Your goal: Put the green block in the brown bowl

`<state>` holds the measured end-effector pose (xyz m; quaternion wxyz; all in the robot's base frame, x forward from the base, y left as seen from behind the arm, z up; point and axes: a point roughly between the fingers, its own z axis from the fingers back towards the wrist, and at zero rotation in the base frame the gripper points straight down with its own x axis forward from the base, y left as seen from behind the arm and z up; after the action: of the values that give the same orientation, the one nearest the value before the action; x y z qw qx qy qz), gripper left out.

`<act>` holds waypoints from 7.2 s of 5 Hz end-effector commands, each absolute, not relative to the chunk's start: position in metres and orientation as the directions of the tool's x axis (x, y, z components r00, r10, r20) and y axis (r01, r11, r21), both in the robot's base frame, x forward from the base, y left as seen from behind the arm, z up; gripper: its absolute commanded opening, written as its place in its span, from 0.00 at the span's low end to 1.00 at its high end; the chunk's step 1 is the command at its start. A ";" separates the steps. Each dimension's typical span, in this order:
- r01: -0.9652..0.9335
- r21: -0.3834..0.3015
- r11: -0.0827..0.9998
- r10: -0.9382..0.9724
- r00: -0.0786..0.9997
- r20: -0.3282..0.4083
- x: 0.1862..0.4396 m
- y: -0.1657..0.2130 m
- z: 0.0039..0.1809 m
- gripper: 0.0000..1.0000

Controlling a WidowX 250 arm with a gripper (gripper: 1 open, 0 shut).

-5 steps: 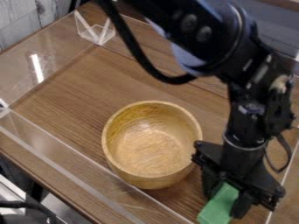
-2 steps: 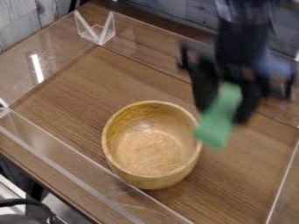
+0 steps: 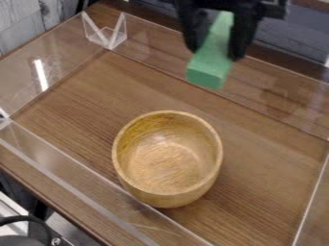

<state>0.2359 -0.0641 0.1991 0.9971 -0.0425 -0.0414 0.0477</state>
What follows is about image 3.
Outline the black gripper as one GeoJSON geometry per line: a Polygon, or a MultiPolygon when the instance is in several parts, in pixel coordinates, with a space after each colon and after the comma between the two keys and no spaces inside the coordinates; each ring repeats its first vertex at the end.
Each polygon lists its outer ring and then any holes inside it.
{"type": "Polygon", "coordinates": [[[245,57],[253,42],[260,22],[257,14],[284,19],[288,13],[288,0],[174,0],[174,5],[185,45],[193,53],[205,42],[217,11],[234,12],[229,40],[229,57],[234,62],[245,57]]]}

